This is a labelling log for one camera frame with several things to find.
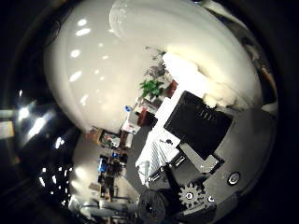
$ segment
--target green plant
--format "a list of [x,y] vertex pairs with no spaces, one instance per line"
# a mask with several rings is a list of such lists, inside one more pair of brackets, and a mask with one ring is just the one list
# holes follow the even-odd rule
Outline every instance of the green plant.
[[149,98],[158,97],[162,93],[161,85],[163,82],[160,82],[156,79],[153,80],[144,80],[140,83],[140,89],[143,90],[142,97],[149,95]]

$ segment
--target metal gear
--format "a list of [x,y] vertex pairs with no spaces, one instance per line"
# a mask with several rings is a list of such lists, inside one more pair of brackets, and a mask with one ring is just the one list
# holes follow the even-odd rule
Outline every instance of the metal gear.
[[178,193],[181,204],[185,204],[187,208],[193,208],[199,204],[204,199],[201,194],[201,189],[193,183],[180,188],[180,192]]

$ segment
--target potted plant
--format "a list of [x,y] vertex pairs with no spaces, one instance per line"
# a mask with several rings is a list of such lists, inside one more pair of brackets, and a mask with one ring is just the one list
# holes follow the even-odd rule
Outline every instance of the potted plant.
[[140,83],[140,89],[142,92],[142,97],[147,97],[152,100],[154,97],[158,97],[162,94],[163,89],[161,86],[163,85],[163,82],[158,81],[156,79],[152,80],[144,80]]

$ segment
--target white ceiling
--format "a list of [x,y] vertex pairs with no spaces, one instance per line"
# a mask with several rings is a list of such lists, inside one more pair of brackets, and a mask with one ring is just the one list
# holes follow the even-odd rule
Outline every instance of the white ceiling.
[[134,105],[144,73],[157,63],[151,57],[154,49],[124,43],[114,35],[109,25],[113,3],[79,4],[44,54],[56,101],[85,132],[96,126],[117,133],[126,117],[124,107]]

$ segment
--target gear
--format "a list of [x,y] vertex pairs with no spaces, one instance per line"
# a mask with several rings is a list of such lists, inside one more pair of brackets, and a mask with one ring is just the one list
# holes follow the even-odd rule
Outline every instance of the gear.
[[201,189],[193,183],[190,183],[189,186],[185,185],[183,188],[180,188],[178,195],[181,204],[185,204],[187,208],[195,207],[204,199]]

